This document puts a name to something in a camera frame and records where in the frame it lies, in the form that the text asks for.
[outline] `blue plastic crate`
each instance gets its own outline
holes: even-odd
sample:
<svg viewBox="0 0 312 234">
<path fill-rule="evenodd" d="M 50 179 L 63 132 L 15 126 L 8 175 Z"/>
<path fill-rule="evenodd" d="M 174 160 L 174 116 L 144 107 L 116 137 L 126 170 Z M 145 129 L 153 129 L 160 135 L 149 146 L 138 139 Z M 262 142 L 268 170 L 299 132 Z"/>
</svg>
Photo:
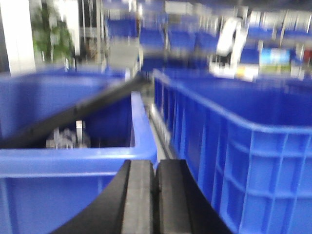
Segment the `blue plastic crate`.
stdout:
<svg viewBox="0 0 312 234">
<path fill-rule="evenodd" d="M 311 92 L 239 80 L 156 80 L 175 92 L 179 157 L 233 233 L 312 232 Z"/>
<path fill-rule="evenodd" d="M 1 78 L 1 136 L 11 136 L 120 82 L 100 76 L 55 72 Z M 84 121 L 91 141 L 100 138 L 106 148 L 0 150 L 0 233 L 49 233 L 85 208 L 125 159 L 156 163 L 156 146 L 139 93 Z"/>
<path fill-rule="evenodd" d="M 213 36 L 206 32 L 199 32 L 196 34 L 196 46 L 200 50 L 204 50 L 206 52 L 216 53 L 218 40 L 219 36 Z"/>
<path fill-rule="evenodd" d="M 189 25 L 171 25 L 168 29 L 170 49 L 193 51 L 195 48 L 195 31 Z"/>
<path fill-rule="evenodd" d="M 163 49 L 165 44 L 163 30 L 141 28 L 140 44 L 145 48 Z"/>
<path fill-rule="evenodd" d="M 109 38 L 137 37 L 137 20 L 135 18 L 107 19 L 106 24 Z"/>
<path fill-rule="evenodd" d="M 169 129 L 174 127 L 174 107 L 176 104 L 176 91 L 170 88 L 172 80 L 183 82 L 194 79 L 211 79 L 207 70 L 204 69 L 170 69 L 166 68 L 163 72 L 154 70 L 155 76 L 155 104 Z"/>
</svg>

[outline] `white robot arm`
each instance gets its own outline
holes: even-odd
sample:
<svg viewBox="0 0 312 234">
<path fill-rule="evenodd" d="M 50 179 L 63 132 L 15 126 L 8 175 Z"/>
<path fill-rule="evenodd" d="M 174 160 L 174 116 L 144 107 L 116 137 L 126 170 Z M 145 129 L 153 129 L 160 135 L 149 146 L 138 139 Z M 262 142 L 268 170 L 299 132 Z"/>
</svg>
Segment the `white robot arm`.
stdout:
<svg viewBox="0 0 312 234">
<path fill-rule="evenodd" d="M 242 27 L 242 19 L 227 19 L 220 33 L 216 54 L 219 56 L 227 56 L 232 52 L 231 66 L 236 66 L 240 61 L 240 56 L 246 43 L 246 37 L 247 30 Z"/>
</svg>

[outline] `white column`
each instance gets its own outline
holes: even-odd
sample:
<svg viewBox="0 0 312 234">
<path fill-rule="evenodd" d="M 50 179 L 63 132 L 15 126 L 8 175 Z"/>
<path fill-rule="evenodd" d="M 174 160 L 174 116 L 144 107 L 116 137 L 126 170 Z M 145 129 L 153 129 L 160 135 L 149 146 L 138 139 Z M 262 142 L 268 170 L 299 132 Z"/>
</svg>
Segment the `white column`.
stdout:
<svg viewBox="0 0 312 234">
<path fill-rule="evenodd" d="M 35 70 L 29 0 L 0 0 L 11 74 Z"/>
</svg>

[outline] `green plant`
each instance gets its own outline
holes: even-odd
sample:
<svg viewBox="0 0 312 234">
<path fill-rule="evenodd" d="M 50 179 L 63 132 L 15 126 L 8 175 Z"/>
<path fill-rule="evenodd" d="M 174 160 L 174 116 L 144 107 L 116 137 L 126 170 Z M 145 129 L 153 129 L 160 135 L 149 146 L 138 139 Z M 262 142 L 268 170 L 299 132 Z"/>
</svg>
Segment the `green plant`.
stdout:
<svg viewBox="0 0 312 234">
<path fill-rule="evenodd" d="M 55 8 L 46 3 L 38 6 L 31 17 L 34 50 L 45 62 L 71 57 L 73 42 L 66 22 L 60 20 Z"/>
</svg>

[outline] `metal part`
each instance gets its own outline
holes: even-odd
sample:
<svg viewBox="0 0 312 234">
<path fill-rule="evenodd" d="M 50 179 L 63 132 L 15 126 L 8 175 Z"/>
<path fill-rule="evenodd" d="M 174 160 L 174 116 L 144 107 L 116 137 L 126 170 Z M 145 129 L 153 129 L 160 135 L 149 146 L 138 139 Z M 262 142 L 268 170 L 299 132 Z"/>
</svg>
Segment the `metal part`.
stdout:
<svg viewBox="0 0 312 234">
<path fill-rule="evenodd" d="M 101 0 L 97 0 L 97 63 L 101 66 Z"/>
<path fill-rule="evenodd" d="M 149 105 L 149 116 L 153 122 L 153 125 L 155 126 L 157 135 L 159 136 L 159 140 L 166 155 L 166 158 L 175 159 L 176 156 L 170 144 L 171 134 L 167 130 L 165 123 L 163 122 L 155 104 L 153 103 Z"/>
<path fill-rule="evenodd" d="M 149 81 L 142 74 L 137 74 L 135 78 L 108 88 L 95 97 L 84 100 L 31 126 L 27 126 L 16 135 L 2 140 L 0 142 L 0 148 L 28 147 L 37 140 L 46 137 L 55 128 L 65 127 L 78 119 L 83 119 L 83 117 L 96 110 L 128 96 L 132 91 L 141 89 L 146 84 L 149 84 Z"/>
</svg>

